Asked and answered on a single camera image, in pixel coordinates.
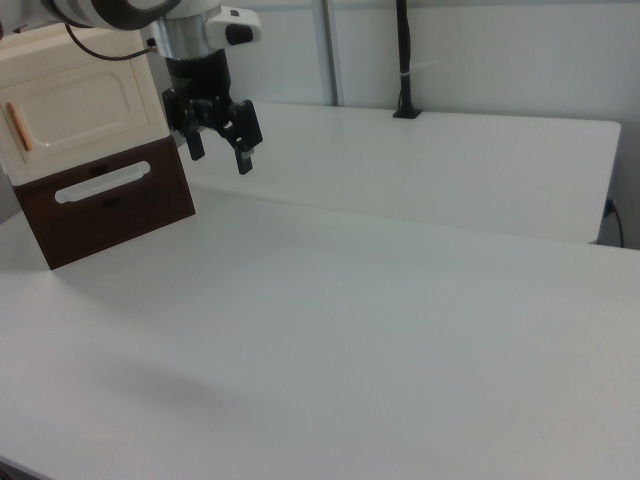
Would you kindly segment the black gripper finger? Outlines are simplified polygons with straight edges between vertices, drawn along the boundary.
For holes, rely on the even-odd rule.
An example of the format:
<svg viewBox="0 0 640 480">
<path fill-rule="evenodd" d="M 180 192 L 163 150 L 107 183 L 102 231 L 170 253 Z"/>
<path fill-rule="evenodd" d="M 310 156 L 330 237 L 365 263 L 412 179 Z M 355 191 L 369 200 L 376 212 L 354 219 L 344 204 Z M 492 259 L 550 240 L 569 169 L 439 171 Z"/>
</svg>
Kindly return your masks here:
<svg viewBox="0 0 640 480">
<path fill-rule="evenodd" d="M 263 141 L 255 106 L 251 100 L 218 107 L 215 130 L 233 148 L 237 169 L 246 175 L 253 169 L 254 149 Z"/>
<path fill-rule="evenodd" d="M 162 100 L 169 129 L 186 140 L 192 160 L 203 158 L 205 150 L 199 133 L 200 125 L 191 102 L 182 99 L 173 88 L 162 93 Z"/>
</svg>

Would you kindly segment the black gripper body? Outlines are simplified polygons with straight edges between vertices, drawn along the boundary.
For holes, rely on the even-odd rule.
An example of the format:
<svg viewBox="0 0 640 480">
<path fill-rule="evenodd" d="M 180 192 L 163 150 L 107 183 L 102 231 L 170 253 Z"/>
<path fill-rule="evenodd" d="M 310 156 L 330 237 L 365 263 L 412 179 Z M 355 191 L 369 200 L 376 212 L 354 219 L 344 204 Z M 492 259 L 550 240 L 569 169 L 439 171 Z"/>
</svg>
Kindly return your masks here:
<svg viewBox="0 0 640 480">
<path fill-rule="evenodd" d="M 231 77 L 224 49 L 195 59 L 166 59 L 170 89 L 166 90 L 166 106 L 171 109 L 189 100 L 219 100 L 224 109 L 231 106 Z"/>
</svg>

